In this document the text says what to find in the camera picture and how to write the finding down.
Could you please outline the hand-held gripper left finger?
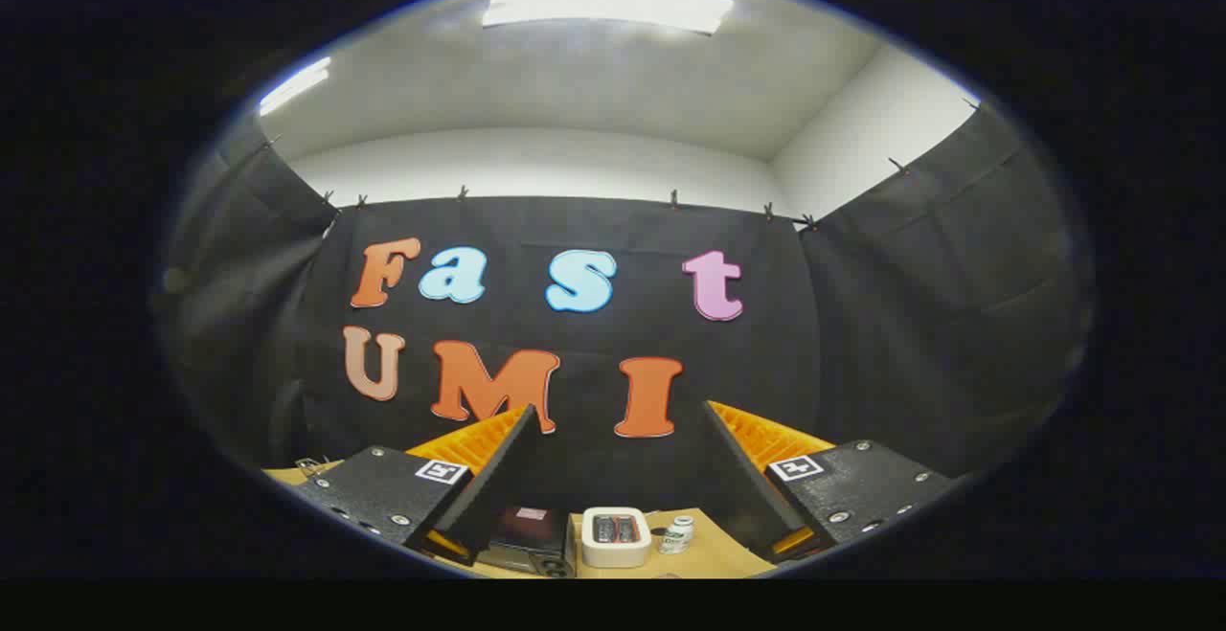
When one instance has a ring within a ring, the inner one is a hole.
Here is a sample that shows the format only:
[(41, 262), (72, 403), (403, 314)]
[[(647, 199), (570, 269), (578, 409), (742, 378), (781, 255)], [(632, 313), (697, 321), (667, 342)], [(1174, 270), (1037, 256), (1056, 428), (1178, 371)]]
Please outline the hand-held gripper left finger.
[(515, 499), (515, 473), (539, 444), (531, 407), (421, 448), (369, 446), (337, 466), (302, 466), (291, 491), (389, 545), (471, 565)]

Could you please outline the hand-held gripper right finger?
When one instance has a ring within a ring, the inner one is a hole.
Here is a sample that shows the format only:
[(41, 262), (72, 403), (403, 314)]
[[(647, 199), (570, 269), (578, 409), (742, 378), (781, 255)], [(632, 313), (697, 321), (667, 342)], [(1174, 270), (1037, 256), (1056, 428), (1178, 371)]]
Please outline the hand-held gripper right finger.
[(830, 444), (709, 399), (715, 482), (702, 508), (770, 564), (859, 540), (959, 486), (879, 440)]

